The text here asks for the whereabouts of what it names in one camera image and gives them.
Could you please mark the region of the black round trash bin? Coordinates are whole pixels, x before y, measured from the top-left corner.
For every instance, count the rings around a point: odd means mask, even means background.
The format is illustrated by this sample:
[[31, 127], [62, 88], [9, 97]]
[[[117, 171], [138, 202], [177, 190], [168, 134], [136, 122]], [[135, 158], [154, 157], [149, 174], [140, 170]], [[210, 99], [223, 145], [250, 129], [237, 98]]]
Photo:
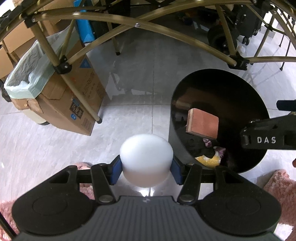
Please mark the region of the black round trash bin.
[[199, 154], [209, 153], [202, 138], [186, 133], [188, 112], [197, 108], [219, 119], [217, 139], [212, 145], [225, 149], [221, 164], [237, 173], [251, 170], [266, 150], [245, 149], [241, 133], [251, 122], [269, 114], [257, 91], [241, 77], [219, 69], [202, 69], [185, 78], [171, 98], [169, 143], [183, 164], [196, 163]]

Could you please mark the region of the pink sponge block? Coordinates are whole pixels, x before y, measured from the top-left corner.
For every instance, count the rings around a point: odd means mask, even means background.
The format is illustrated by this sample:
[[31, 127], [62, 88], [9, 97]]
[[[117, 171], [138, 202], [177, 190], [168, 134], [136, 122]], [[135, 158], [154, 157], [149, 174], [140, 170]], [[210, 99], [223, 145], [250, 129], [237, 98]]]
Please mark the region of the pink sponge block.
[[219, 118], [203, 110], [192, 108], [188, 111], [186, 133], [210, 140], [217, 139]]

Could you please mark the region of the cardboard box with green liner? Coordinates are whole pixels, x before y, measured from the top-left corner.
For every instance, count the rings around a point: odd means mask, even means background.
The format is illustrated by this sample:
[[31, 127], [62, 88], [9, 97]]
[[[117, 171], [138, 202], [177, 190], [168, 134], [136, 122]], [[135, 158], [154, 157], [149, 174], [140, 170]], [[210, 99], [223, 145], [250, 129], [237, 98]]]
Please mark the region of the cardboard box with green liner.
[[[70, 80], [98, 112], [105, 89], [86, 55], [72, 64]], [[38, 41], [22, 56], [6, 79], [4, 88], [18, 110], [29, 109], [62, 130], [91, 135], [95, 119], [61, 75], [55, 72]]]

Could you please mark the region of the pink satin cloth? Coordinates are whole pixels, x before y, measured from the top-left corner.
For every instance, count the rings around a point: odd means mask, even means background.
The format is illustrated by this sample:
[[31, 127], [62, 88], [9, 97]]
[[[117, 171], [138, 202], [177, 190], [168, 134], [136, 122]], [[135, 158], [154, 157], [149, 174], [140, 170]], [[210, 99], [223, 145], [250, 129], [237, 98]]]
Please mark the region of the pink satin cloth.
[[226, 149], [224, 147], [221, 147], [216, 140], [204, 138], [203, 141], [205, 143], [205, 154], [207, 154], [207, 156], [213, 156], [216, 154], [216, 152], [221, 157], [224, 155]]

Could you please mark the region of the yellow white plush hamster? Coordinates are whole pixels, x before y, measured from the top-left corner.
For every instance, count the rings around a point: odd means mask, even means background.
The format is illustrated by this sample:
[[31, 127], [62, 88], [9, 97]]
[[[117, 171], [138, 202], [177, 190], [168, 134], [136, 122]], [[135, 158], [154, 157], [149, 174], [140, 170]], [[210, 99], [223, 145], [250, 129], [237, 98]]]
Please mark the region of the yellow white plush hamster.
[[225, 148], [215, 147], [215, 155], [212, 158], [208, 158], [205, 155], [196, 157], [195, 159], [203, 164], [204, 166], [214, 169], [216, 166], [219, 166], [221, 163], [221, 159], [224, 155]]

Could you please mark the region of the black suitcase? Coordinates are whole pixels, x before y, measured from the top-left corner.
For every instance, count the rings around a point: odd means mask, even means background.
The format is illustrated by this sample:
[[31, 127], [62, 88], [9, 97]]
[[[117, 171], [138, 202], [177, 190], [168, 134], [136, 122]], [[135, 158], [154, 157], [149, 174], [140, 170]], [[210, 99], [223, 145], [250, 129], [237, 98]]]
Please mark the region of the black suitcase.
[[255, 6], [250, 6], [250, 8], [248, 8], [247, 5], [241, 4], [235, 5], [232, 11], [235, 17], [236, 28], [240, 35], [243, 36], [242, 44], [245, 45], [249, 45], [250, 38], [256, 36], [261, 28], [262, 20], [260, 20], [254, 12], [262, 18], [266, 15], [265, 11]]

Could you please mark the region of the folding table frame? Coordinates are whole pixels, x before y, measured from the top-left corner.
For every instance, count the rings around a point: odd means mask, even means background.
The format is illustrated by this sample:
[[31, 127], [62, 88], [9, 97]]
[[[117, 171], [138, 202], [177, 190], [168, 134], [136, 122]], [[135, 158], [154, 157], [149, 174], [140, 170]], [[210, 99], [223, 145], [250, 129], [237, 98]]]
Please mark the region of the folding table frame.
[[[187, 74], [204, 68], [227, 69], [206, 51], [154, 32], [131, 29], [119, 36], [123, 53], [115, 56], [104, 43], [89, 53], [106, 88], [105, 105], [168, 104], [173, 89]], [[278, 63], [255, 63], [238, 75], [275, 110], [280, 99], [295, 99], [295, 63], [280, 71]]]

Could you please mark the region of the white foam ball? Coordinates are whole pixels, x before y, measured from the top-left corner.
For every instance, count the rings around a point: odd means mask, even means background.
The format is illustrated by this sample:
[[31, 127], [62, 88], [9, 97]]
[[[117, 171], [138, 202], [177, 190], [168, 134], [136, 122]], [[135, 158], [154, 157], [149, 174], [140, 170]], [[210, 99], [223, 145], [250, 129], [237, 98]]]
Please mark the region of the white foam ball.
[[123, 175], [133, 185], [150, 188], [168, 176], [173, 149], [164, 138], [154, 134], [129, 137], [120, 148]]

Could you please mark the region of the pink fuzzy slipper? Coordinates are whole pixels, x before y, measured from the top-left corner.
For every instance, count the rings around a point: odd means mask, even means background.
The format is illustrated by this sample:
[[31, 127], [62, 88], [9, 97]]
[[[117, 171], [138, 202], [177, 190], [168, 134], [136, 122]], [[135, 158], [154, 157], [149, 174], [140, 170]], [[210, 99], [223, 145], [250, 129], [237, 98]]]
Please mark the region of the pink fuzzy slipper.
[[295, 227], [295, 180], [289, 177], [286, 170], [277, 170], [264, 186], [264, 190], [281, 205], [280, 223]]
[[[13, 219], [12, 212], [11, 212], [14, 202], [15, 202], [14, 200], [1, 202], [1, 214], [6, 219], [6, 221], [11, 226], [11, 228], [14, 230], [14, 232], [18, 235], [20, 232], [16, 226], [16, 223]], [[1, 227], [1, 240], [11, 240], [2, 227]]]

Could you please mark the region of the pink fuzzy slipper right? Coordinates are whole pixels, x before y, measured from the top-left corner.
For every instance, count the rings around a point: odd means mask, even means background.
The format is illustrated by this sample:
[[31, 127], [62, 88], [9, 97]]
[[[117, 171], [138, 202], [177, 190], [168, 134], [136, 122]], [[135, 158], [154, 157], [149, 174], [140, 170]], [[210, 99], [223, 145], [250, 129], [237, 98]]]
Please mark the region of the pink fuzzy slipper right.
[[281, 205], [280, 223], [295, 227], [295, 180], [289, 177], [286, 170], [277, 170], [264, 186], [264, 190]]

